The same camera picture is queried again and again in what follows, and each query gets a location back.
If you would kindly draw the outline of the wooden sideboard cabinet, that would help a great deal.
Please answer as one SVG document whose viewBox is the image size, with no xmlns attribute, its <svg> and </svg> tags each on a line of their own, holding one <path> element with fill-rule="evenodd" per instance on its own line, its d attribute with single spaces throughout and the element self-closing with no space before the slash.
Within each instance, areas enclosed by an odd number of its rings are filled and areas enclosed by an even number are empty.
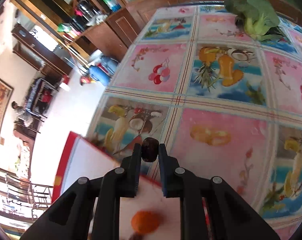
<svg viewBox="0 0 302 240">
<path fill-rule="evenodd" d="M 86 29 L 70 45 L 82 56 L 90 55 L 98 49 L 104 55 L 122 61 L 145 25 L 140 16 L 135 16 L 127 8 L 122 8 L 109 15 L 101 24 Z"/>
</svg>

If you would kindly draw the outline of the grey blue thermos flask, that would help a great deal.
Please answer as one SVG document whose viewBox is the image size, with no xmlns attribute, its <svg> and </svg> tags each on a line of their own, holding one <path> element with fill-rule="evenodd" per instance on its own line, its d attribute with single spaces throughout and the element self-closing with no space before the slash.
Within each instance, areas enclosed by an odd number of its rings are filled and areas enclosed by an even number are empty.
<svg viewBox="0 0 302 240">
<path fill-rule="evenodd" d="M 112 57 L 102 55 L 101 56 L 101 65 L 111 74 L 114 75 L 114 73 L 117 70 L 119 62 Z"/>
</svg>

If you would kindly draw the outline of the green plastic bottle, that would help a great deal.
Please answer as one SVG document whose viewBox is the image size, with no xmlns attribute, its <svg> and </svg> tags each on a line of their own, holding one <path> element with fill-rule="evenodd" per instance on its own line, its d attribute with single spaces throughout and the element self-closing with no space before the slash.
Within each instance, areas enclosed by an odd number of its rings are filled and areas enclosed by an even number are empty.
<svg viewBox="0 0 302 240">
<path fill-rule="evenodd" d="M 121 6 L 116 0 L 103 0 L 104 3 L 111 9 L 112 12 L 116 12 L 121 9 Z"/>
</svg>

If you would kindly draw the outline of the red white shallow box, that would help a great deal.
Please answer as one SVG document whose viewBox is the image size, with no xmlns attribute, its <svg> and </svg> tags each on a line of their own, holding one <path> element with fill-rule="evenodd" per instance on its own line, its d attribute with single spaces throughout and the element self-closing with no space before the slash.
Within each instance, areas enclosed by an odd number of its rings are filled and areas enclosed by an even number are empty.
<svg viewBox="0 0 302 240">
<path fill-rule="evenodd" d="M 77 135 L 71 134 L 64 148 L 58 167 L 59 185 L 54 187 L 54 202 L 80 177 L 89 180 L 103 177 L 118 168 L 106 154 L 91 154 L 77 147 Z M 158 156 L 153 163 L 141 158 L 139 185 L 135 197 L 120 200 L 120 238 L 140 235 L 131 227 L 131 219 L 141 210 L 155 211 L 163 221 L 154 232 L 142 235 L 144 239 L 181 239 L 180 200 L 166 198 L 162 191 Z"/>
</svg>

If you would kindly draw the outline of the red broom dustpan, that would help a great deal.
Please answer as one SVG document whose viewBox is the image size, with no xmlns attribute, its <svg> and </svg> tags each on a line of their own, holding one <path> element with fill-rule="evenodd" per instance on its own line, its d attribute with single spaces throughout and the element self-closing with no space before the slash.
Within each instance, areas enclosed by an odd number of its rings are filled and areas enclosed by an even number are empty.
<svg viewBox="0 0 302 240">
<path fill-rule="evenodd" d="M 83 86 L 85 84 L 90 84 L 90 83 L 96 83 L 96 80 L 93 79 L 91 76 L 81 76 L 80 78 L 80 85 Z"/>
</svg>

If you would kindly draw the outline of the green leafy bok choy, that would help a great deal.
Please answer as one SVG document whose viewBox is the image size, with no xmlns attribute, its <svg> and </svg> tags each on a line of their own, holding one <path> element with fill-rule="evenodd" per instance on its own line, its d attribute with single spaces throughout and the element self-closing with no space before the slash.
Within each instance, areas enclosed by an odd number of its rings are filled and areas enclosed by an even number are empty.
<svg viewBox="0 0 302 240">
<path fill-rule="evenodd" d="M 286 38 L 279 28 L 280 19 L 267 0 L 225 0 L 225 9 L 236 15 L 235 25 L 256 41 Z"/>
</svg>

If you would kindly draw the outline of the black coffee maker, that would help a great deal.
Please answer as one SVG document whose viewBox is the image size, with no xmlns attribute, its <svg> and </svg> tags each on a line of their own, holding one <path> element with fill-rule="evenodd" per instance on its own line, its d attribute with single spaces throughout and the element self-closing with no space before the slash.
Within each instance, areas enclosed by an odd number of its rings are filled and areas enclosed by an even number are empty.
<svg viewBox="0 0 302 240">
<path fill-rule="evenodd" d="M 93 6 L 87 1 L 82 0 L 78 3 L 77 9 L 82 12 L 82 16 L 90 22 L 96 15 Z"/>
</svg>

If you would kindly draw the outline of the colourful fruit print tablecloth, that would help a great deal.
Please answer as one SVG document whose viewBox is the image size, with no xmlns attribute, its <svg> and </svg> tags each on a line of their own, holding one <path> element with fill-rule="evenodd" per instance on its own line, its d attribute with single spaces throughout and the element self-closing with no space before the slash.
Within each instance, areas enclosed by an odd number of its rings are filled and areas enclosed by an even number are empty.
<svg viewBox="0 0 302 240">
<path fill-rule="evenodd" d="M 220 176 L 281 239 L 302 222 L 302 27 L 255 41 L 221 5 L 156 10 L 129 47 L 88 138 L 116 160 L 147 137 Z"/>
</svg>

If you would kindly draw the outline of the large orange tangerine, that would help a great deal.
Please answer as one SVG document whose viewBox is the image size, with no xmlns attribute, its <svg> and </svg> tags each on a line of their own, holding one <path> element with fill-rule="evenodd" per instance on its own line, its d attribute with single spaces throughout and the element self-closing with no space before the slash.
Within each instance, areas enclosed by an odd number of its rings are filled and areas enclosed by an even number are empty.
<svg viewBox="0 0 302 240">
<path fill-rule="evenodd" d="M 140 235 L 147 235 L 161 225 L 163 217 L 155 211 L 141 210 L 134 214 L 131 219 L 131 227 Z"/>
</svg>

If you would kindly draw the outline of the seated person in background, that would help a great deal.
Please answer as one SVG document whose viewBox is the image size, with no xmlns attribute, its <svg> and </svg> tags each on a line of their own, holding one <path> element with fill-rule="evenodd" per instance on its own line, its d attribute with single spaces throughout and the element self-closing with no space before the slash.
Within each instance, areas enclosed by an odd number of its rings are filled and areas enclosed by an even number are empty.
<svg viewBox="0 0 302 240">
<path fill-rule="evenodd" d="M 19 106 L 15 101 L 12 102 L 11 107 L 14 109 L 16 116 L 24 122 L 26 127 L 29 127 L 32 124 L 33 116 L 28 111 Z"/>
</svg>

